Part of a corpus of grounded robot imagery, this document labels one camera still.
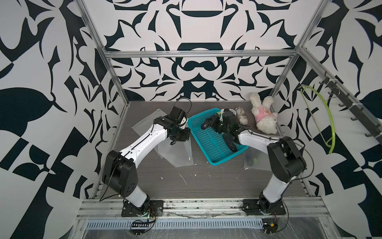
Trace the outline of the translucent zip-top bag bottom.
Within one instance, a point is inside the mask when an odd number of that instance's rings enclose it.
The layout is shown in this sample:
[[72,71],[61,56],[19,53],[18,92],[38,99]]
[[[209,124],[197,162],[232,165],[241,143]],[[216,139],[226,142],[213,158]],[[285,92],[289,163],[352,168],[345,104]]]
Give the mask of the translucent zip-top bag bottom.
[[157,154],[166,159],[174,167],[184,167],[194,165],[192,156],[191,139],[182,142],[177,141],[171,145],[171,140],[166,138],[160,142],[154,149]]

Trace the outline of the translucent zip-top bag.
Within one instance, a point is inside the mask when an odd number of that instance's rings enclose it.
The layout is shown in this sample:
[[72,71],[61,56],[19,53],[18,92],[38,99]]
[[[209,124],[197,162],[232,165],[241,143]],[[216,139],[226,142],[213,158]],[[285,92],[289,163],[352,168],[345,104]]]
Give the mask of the translucent zip-top bag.
[[164,117],[167,115],[164,111],[161,109],[157,109],[149,116],[142,119],[140,122],[135,124],[132,129],[139,135],[144,135],[150,128],[152,128],[153,122],[158,117]]
[[157,154],[166,159],[174,167],[184,167],[194,165],[192,156],[191,139],[182,142],[177,141],[171,145],[171,140],[166,138],[160,142],[154,149]]
[[245,130],[239,135],[241,145],[248,146],[243,152],[244,168],[271,171],[267,146],[278,142],[280,137]]

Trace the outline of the teal plastic basket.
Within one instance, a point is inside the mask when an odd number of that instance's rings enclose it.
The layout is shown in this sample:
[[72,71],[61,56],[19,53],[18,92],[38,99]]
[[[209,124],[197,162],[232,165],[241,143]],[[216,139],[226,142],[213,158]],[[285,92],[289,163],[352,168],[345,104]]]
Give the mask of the teal plastic basket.
[[236,144],[237,151],[232,152],[224,142],[221,134],[215,132],[210,127],[205,130],[201,128],[207,118],[218,112],[220,112],[219,108],[212,108],[198,113],[188,119],[188,127],[191,130],[191,134],[201,148],[208,162],[214,166],[231,160],[249,148],[249,146]]

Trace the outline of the translucent zip-top bag top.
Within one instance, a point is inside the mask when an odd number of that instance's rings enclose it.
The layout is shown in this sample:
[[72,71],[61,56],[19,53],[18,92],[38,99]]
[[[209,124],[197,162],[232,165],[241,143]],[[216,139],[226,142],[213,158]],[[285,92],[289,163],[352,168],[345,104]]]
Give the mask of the translucent zip-top bag top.
[[248,146],[243,152],[244,168],[271,171],[267,146],[278,142],[280,137],[245,130],[239,135],[241,145]]

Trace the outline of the dark eggplant five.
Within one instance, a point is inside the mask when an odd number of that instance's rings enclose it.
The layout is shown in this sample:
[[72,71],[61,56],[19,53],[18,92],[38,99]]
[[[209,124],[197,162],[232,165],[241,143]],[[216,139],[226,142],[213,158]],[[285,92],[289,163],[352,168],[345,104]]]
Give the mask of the dark eggplant five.
[[235,143],[235,139],[233,136],[228,135],[224,133],[223,135],[224,142],[226,143],[227,147],[232,151],[232,152],[237,152],[237,146]]

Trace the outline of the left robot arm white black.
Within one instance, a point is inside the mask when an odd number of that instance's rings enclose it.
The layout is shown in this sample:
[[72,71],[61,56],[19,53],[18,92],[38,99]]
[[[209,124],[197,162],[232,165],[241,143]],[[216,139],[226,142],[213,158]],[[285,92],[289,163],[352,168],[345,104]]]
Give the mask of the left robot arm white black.
[[137,168],[158,144],[166,139],[171,145],[189,139],[191,130],[186,127],[186,116],[157,117],[135,142],[120,151],[110,151],[106,156],[101,181],[130,204],[141,208],[148,195],[138,186]]

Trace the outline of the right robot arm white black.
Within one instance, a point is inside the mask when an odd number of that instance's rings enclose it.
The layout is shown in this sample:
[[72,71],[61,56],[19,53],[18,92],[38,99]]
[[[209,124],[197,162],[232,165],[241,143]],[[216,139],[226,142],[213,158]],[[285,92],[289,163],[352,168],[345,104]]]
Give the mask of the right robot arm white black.
[[273,175],[257,203],[258,210],[264,214],[269,214],[271,209],[282,203],[283,193],[290,183],[306,170],[306,162],[290,137],[272,138],[254,133],[240,126],[236,116],[229,109],[205,119],[201,129],[207,128],[222,135],[232,152],[236,152],[237,145],[240,144],[268,155]]

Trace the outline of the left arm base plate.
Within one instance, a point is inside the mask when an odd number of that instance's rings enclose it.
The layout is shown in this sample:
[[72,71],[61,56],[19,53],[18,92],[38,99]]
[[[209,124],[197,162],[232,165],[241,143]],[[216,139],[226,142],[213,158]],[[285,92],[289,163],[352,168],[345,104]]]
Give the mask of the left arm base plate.
[[164,209],[163,200],[147,199],[141,207],[137,207],[127,200],[123,201],[122,217],[145,217],[161,214]]

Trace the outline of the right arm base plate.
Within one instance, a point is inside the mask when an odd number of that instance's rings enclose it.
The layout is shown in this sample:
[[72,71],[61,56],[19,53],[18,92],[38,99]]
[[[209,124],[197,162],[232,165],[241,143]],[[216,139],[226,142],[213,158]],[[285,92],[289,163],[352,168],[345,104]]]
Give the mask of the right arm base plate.
[[268,215],[286,215],[286,208],[282,199],[270,203],[266,198],[244,199],[241,207],[247,215],[268,216]]

